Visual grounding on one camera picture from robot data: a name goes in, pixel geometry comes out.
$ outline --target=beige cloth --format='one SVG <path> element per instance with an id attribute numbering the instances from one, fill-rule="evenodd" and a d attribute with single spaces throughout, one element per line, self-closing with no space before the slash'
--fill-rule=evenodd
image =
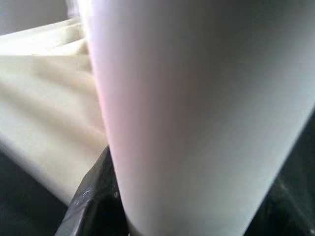
<path id="1" fill-rule="evenodd" d="M 0 37 L 0 139 L 69 204 L 107 145 L 79 19 Z"/>

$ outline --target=cream fabric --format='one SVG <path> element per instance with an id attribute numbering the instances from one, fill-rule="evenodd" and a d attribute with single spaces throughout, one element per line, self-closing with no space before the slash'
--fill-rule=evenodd
<path id="1" fill-rule="evenodd" d="M 107 145 L 79 19 L 0 37 L 0 139 L 69 204 Z"/>

